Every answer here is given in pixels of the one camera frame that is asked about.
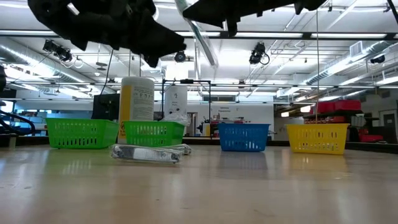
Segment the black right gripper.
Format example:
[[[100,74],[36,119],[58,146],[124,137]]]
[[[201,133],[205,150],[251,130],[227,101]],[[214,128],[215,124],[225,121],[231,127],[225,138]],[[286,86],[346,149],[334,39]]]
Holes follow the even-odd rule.
[[[293,5],[296,15],[303,9],[314,11],[326,0],[199,0],[183,11],[183,17],[195,22],[221,27],[226,20],[228,36],[234,37],[237,32],[235,19],[244,13],[253,14],[257,11],[258,3],[263,11]]]

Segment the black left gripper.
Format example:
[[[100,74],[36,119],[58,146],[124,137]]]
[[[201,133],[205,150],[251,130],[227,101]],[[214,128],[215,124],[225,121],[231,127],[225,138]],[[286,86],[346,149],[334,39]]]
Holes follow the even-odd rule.
[[[41,24],[81,50],[86,50],[88,42],[115,50],[132,48],[155,68],[159,57],[187,47],[181,35],[153,20],[152,0],[28,0],[27,4]]]

